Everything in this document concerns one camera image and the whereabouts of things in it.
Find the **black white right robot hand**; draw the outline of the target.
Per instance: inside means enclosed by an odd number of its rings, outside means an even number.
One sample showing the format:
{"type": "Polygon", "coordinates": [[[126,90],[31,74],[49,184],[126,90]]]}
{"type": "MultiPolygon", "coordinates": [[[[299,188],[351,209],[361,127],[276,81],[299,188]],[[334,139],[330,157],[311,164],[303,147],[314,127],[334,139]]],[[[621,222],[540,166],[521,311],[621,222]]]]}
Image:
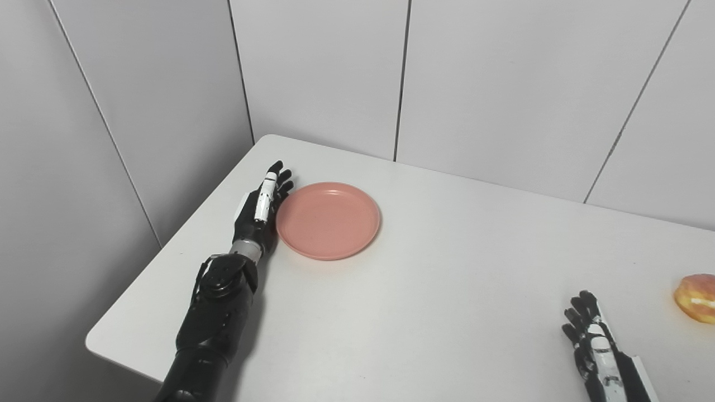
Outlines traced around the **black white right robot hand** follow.
{"type": "Polygon", "coordinates": [[[570,298],[561,329],[590,401],[658,401],[645,366],[618,347],[598,299],[588,290],[570,298]]]}

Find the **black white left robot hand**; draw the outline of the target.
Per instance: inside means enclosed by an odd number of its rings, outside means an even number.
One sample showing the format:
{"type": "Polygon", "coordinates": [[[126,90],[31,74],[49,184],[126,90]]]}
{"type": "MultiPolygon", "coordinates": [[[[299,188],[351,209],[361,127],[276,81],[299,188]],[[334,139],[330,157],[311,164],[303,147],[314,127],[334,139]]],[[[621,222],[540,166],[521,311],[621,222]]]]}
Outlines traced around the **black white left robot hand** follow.
{"type": "Polygon", "coordinates": [[[268,168],[258,188],[246,196],[235,219],[233,243],[250,240],[260,245],[263,255],[273,251],[278,241],[277,213],[294,188],[292,176],[281,160],[268,168]]]}

